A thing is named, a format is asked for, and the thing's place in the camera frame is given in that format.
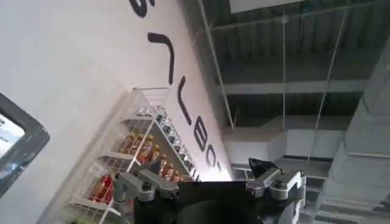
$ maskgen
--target orange bottle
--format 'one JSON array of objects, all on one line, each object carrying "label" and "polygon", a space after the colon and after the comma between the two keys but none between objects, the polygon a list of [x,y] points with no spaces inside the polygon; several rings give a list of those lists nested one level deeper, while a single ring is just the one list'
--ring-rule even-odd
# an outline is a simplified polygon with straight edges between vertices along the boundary
[{"label": "orange bottle", "polygon": [[160,171],[158,172],[158,174],[163,177],[162,173],[163,173],[164,167],[166,165],[166,155],[163,153],[160,156],[160,159],[161,159],[161,164],[160,164]]},{"label": "orange bottle", "polygon": [[180,174],[179,171],[175,171],[174,174],[171,177],[171,181],[173,182],[179,182],[180,181]]},{"label": "orange bottle", "polygon": [[136,156],[137,160],[141,163],[141,164],[144,164],[146,162],[146,158],[150,152],[150,150],[152,149],[153,147],[153,136],[152,135],[149,135],[146,139],[145,139],[145,142],[140,150],[140,152],[138,153],[138,155]]},{"label": "orange bottle", "polygon": [[153,149],[149,152],[149,154],[147,155],[146,159],[145,159],[145,162],[146,163],[151,163],[155,160],[158,159],[158,156],[160,154],[160,146],[158,144],[155,144]]},{"label": "orange bottle", "polygon": [[135,134],[131,133],[128,136],[126,136],[125,140],[122,143],[122,146],[119,150],[121,153],[127,154],[129,152],[129,149],[131,149],[131,146],[134,144],[136,140]]},{"label": "orange bottle", "polygon": [[141,141],[142,139],[144,138],[144,135],[142,134],[139,134],[137,137],[136,137],[136,141],[134,142],[134,144],[131,146],[130,148],[130,154],[131,155],[135,155],[135,153],[137,152],[137,149],[138,149],[138,146],[140,146],[141,144]]},{"label": "orange bottle", "polygon": [[173,173],[173,164],[169,164],[168,166],[164,166],[163,171],[161,172],[162,177],[166,177],[167,175],[172,175]]}]

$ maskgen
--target hanging wire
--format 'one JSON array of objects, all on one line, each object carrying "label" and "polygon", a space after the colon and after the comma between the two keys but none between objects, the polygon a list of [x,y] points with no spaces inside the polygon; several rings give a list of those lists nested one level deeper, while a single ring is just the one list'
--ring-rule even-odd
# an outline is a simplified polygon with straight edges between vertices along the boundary
[{"label": "hanging wire", "polygon": [[216,55],[215,47],[214,47],[214,43],[213,43],[213,38],[211,37],[211,25],[209,25],[207,23],[207,16],[206,16],[206,12],[205,12],[205,7],[203,5],[203,1],[198,0],[198,4],[200,6],[200,12],[202,14],[203,24],[206,28],[208,44],[211,48],[211,54],[213,55],[213,61],[214,61],[214,64],[215,64],[215,67],[217,70],[218,81],[219,81],[219,84],[221,86],[222,95],[224,97],[224,103],[225,103],[227,115],[229,117],[230,126],[231,126],[232,130],[234,131],[234,123],[233,123],[232,113],[230,111],[229,102],[227,101],[225,86],[224,86],[224,82],[222,80],[221,69],[220,69],[219,64],[218,64],[218,59],[217,59],[217,55]]},{"label": "hanging wire", "polygon": [[283,131],[286,130],[286,24],[288,22],[288,16],[282,17],[283,24]]},{"label": "hanging wire", "polygon": [[334,49],[334,51],[333,51],[333,55],[331,56],[331,61],[330,61],[330,65],[329,65],[329,69],[328,69],[328,74],[327,74],[327,82],[326,82],[326,84],[325,84],[324,92],[322,93],[321,104],[320,104],[319,111],[318,111],[318,116],[317,116],[316,125],[315,125],[315,127],[314,127],[313,146],[312,146],[312,148],[311,148],[311,150],[310,150],[309,157],[307,158],[307,162],[309,162],[310,157],[311,157],[311,154],[313,153],[313,149],[314,149],[314,147],[316,146],[316,143],[317,143],[317,131],[318,131],[318,126],[319,126],[319,119],[321,118],[322,108],[324,107],[325,98],[326,98],[326,95],[327,95],[327,91],[328,91],[328,89],[329,89],[330,74],[332,73],[333,65],[334,65],[334,63],[335,63],[335,58],[336,58],[337,50],[338,50],[339,45],[340,45],[341,36],[342,36],[342,31],[344,30],[344,24],[345,24],[345,22],[346,22],[346,18],[347,18],[349,9],[350,9],[350,7],[347,7],[347,8],[345,9],[345,11],[344,11],[343,16],[342,16],[340,29],[339,29],[339,33],[338,33],[337,40],[336,40],[336,44],[335,44],[335,49]]}]

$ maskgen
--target exposed ceiling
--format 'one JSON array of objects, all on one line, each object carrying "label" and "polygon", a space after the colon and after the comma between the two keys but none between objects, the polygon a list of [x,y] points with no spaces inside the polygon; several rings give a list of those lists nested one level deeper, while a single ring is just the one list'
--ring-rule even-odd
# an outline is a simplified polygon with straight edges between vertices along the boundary
[{"label": "exposed ceiling", "polygon": [[[283,66],[286,82],[326,80],[340,31],[330,80],[369,79],[390,34],[390,1],[310,0],[235,14],[229,0],[203,2],[225,84],[282,83]],[[321,114],[351,116],[360,97],[328,94]],[[287,94],[286,115],[317,115],[321,99],[322,93]],[[228,100],[233,116],[239,109],[238,126],[283,114],[283,94]]]}]

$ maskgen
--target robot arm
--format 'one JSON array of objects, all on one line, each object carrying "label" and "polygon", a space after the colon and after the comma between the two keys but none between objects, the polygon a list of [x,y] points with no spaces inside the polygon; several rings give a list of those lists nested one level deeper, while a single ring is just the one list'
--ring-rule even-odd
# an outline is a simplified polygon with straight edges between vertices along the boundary
[{"label": "robot arm", "polygon": [[[207,223],[209,220],[212,220],[209,223],[233,223],[245,220],[259,224],[296,224],[299,211],[305,206],[305,185],[306,176],[302,172],[283,172],[276,167],[246,183],[177,184],[144,169],[135,175],[120,173],[114,183],[113,196],[123,223],[181,224]],[[134,208],[129,206],[128,200],[134,201]],[[225,206],[225,211],[219,215],[223,217],[219,219],[218,211]]]}]

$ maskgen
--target screen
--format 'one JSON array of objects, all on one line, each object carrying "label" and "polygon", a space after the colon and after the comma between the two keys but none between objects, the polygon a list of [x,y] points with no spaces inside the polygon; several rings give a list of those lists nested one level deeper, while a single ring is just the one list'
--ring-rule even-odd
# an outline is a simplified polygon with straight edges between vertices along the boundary
[{"label": "screen", "polygon": [[24,135],[24,130],[0,114],[0,158]]}]

